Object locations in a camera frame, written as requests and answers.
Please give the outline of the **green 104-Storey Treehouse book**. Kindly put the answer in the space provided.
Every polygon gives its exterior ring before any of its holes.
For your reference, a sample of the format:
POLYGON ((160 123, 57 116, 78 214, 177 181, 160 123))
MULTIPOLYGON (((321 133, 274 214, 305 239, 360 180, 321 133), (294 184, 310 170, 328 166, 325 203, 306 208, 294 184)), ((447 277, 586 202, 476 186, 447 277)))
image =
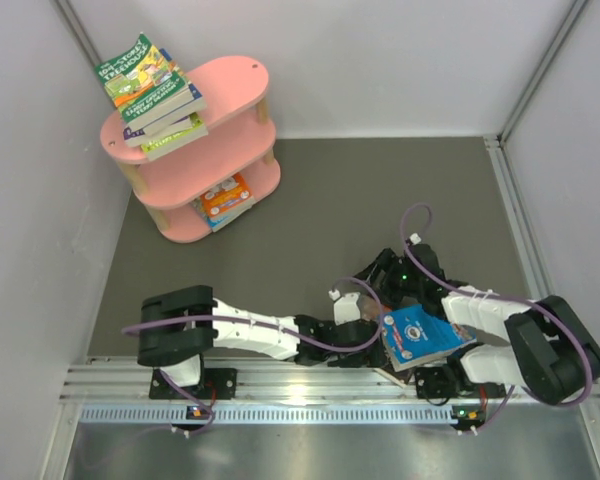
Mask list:
POLYGON ((144 129, 191 101, 185 75, 144 33, 129 50, 98 65, 95 73, 131 130, 144 129))

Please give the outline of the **light blue maze activity book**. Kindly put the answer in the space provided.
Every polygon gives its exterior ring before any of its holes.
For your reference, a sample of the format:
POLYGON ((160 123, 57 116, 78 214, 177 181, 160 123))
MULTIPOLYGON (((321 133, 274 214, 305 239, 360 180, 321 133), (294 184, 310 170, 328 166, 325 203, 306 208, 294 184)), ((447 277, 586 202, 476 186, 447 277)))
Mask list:
POLYGON ((212 218, 209 214, 206 213, 203 208, 202 202, 200 199, 195 199, 191 202, 191 206, 194 210, 201 216, 201 218, 206 222, 207 226, 211 229, 212 232, 217 232, 224 228, 226 225, 233 222, 243 213, 252 208, 253 204, 248 204, 246 207, 238 207, 237 209, 232 209, 228 213, 216 216, 212 218))

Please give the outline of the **blue 91-Storey Treehouse book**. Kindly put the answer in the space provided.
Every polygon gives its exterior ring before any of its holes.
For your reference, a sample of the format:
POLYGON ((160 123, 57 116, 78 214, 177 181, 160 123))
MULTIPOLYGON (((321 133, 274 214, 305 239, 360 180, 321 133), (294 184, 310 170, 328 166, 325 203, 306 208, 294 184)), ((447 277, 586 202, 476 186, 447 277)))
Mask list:
POLYGON ((167 50, 160 48, 159 51, 168 61, 172 72, 178 74, 186 82, 186 89, 181 89, 171 97, 168 104, 169 110, 163 117, 158 119, 157 133, 168 135, 167 130, 172 124, 177 124, 183 118, 188 118, 191 114, 206 109, 207 103, 199 89, 191 82, 167 50))

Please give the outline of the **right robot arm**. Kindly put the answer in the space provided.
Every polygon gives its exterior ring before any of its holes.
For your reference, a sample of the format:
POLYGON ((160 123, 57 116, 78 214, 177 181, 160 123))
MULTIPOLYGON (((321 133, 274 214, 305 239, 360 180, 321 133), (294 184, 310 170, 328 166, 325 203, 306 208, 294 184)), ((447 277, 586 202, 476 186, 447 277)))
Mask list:
POLYGON ((600 378, 600 346, 560 296, 518 300, 450 280, 427 244, 403 256, 385 248, 356 277, 385 308, 391 372, 445 361, 446 385, 422 396, 466 397, 498 384, 560 405, 600 378))

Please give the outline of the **purple 52-Storey Treehouse book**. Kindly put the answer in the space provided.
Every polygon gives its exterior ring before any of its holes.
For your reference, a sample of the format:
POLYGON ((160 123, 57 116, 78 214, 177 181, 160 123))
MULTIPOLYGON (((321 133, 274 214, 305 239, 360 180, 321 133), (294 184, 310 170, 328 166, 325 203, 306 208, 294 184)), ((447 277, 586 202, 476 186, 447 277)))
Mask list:
POLYGON ((127 127, 123 130, 123 140, 129 147, 138 147, 142 144, 157 141, 163 137, 187 130, 191 127, 192 120, 190 117, 184 117, 154 134, 147 134, 143 129, 132 131, 129 127, 127 127))

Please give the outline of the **pink three-tier shelf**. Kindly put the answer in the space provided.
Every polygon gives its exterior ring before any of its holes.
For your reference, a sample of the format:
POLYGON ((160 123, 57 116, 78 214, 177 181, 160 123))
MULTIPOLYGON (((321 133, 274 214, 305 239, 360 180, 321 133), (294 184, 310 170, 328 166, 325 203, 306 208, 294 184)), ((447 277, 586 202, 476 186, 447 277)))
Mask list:
POLYGON ((150 161, 123 140, 123 121, 112 113, 100 142, 130 183, 159 232, 175 243, 192 243, 212 229, 193 201, 236 173, 256 200, 279 185, 274 157, 276 127, 268 113, 269 73, 248 56, 224 56, 188 73, 206 100, 200 117, 208 133, 160 159, 150 161))

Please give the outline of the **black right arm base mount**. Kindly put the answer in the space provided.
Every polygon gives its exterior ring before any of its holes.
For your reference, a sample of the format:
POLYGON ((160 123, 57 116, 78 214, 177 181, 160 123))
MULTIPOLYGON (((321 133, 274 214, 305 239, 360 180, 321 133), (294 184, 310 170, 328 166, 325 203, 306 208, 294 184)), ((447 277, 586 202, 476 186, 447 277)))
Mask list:
POLYGON ((456 399, 502 398, 505 389, 494 383, 472 383, 462 370, 449 365, 417 367, 414 370, 419 399, 444 405, 456 399))

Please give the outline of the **blue cartoon paperback book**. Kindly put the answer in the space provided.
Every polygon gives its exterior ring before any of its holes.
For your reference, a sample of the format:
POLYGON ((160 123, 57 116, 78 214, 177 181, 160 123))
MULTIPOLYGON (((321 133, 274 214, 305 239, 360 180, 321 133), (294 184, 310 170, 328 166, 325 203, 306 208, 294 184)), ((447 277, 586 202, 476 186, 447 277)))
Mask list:
POLYGON ((382 325, 382 341, 396 372, 443 359, 476 342, 471 331, 428 314, 421 305, 386 313, 382 325))

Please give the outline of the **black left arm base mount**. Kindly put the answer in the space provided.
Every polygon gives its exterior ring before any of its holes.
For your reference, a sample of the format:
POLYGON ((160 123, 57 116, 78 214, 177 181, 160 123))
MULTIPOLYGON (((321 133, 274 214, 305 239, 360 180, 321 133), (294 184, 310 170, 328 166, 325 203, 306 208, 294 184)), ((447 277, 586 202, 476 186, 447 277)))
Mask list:
MULTIPOLYGON (((231 400, 235 397, 238 371, 234 368, 205 368, 202 379, 182 390, 200 400, 231 400)), ((154 370, 148 397, 152 400, 183 400, 184 396, 174 390, 160 370, 154 370)))

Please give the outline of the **orange paperback book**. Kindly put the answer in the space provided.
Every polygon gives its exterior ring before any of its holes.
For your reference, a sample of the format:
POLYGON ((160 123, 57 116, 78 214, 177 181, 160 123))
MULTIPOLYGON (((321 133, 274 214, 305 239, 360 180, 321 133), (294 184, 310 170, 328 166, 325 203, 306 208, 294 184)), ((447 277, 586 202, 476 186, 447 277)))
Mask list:
POLYGON ((202 194, 199 199, 206 213, 212 218, 238 207, 255 204, 254 194, 240 173, 223 180, 202 194))

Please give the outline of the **dark Tale of Two Cities book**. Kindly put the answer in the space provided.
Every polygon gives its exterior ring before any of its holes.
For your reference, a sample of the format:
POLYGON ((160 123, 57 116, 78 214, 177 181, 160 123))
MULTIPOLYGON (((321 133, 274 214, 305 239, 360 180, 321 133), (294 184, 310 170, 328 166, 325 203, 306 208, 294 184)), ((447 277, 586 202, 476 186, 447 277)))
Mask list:
MULTIPOLYGON (((384 304, 381 305, 381 309, 378 308, 376 302, 368 295, 361 294, 357 300, 357 306, 361 313, 361 318, 365 321, 376 322, 377 316, 382 314, 389 314, 392 309, 384 304)), ((380 338, 380 345, 383 348, 386 361, 382 367, 378 367, 380 373, 394 384, 401 388, 406 388, 413 378, 413 368, 396 370, 394 367, 394 359, 389 353, 387 346, 384 342, 384 337, 380 338)))

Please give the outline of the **lime 65-Storey Treehouse book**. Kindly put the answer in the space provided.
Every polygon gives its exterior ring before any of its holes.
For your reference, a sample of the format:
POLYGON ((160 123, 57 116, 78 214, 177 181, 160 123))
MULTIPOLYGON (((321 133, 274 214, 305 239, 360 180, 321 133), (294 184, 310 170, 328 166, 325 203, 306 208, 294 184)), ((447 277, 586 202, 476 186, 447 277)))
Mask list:
POLYGON ((191 126, 188 129, 141 144, 141 151, 146 158, 149 161, 157 160, 208 134, 206 124, 198 113, 192 113, 189 119, 191 126))

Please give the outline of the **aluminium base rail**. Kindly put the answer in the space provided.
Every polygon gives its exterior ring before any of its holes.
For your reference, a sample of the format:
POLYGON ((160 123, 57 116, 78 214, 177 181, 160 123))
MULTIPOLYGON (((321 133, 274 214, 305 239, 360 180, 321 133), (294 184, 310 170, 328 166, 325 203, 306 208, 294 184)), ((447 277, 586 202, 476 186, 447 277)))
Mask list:
POLYGON ((455 425, 493 412, 502 398, 419 399, 374 369, 301 367, 265 358, 211 358, 206 368, 238 371, 231 400, 152 400, 153 371, 128 357, 95 357, 69 368, 60 400, 88 423, 216 425, 455 425))

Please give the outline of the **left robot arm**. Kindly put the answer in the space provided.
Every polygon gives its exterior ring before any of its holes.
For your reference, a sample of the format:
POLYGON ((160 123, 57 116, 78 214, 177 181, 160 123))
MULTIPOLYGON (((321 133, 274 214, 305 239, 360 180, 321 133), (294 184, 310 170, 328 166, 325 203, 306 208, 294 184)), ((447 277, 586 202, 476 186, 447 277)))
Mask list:
POLYGON ((150 297, 140 323, 137 363, 165 373, 185 397, 205 388, 204 353, 237 349, 301 366, 380 368, 387 364, 378 324, 356 314, 338 323, 308 315, 267 316, 231 306, 210 286, 198 285, 150 297))

